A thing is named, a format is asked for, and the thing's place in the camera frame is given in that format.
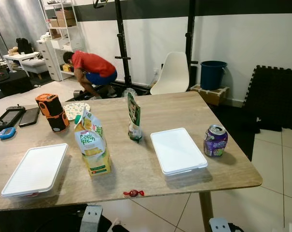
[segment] purple can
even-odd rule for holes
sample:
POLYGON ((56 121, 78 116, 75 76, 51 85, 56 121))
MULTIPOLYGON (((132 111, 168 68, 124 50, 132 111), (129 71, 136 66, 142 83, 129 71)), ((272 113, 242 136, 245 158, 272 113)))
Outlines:
POLYGON ((204 139, 204 152, 207 156, 219 157, 227 145, 228 135, 226 129, 220 125, 211 125, 206 131, 204 139))

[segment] black stripe on wall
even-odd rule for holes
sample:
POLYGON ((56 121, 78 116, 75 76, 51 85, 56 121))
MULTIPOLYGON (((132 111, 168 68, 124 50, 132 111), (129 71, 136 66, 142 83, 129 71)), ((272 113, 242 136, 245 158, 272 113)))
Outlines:
MULTIPOLYGON (((188 16, 189 0, 126 0, 121 9, 123 19, 183 17, 188 16)), ((99 9, 75 6, 75 12, 81 22, 116 20, 114 2, 99 9)), ((292 13, 292 0, 196 0, 195 9, 196 16, 287 13, 292 13)))

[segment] tiled floor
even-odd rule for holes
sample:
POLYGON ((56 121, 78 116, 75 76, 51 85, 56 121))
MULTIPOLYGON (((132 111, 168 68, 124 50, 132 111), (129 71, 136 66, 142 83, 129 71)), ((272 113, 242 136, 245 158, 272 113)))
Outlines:
MULTIPOLYGON (((82 89, 72 80, 51 82, 32 91, 0 99, 0 115, 8 106, 36 104, 44 92, 61 101, 82 89)), ((212 193, 215 217, 226 218, 245 232, 292 232, 292 130, 263 130, 255 136, 252 163, 264 182, 256 188, 212 193)), ((100 203, 103 215, 120 219, 131 232, 202 232, 198 194, 151 197, 100 203)))

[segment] red candy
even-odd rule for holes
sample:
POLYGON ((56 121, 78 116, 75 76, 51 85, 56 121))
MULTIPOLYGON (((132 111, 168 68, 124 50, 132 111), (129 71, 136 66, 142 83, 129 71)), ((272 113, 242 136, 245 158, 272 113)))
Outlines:
POLYGON ((130 197, 136 197, 138 194, 140 194, 141 196, 144 196, 145 193, 144 191, 137 191, 135 189, 131 190, 130 192, 123 192, 124 195, 130 195, 130 197))

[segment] man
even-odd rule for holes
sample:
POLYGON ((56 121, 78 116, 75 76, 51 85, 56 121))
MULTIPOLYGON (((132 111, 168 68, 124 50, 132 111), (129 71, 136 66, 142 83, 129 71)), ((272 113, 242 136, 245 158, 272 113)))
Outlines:
POLYGON ((98 55, 82 51, 65 52, 63 60, 67 64, 74 66, 74 75, 82 87, 95 96, 95 99, 101 99, 100 95, 92 88, 92 84, 108 85, 108 97, 116 97, 115 90, 109 85, 116 80, 116 68, 108 61, 98 55))

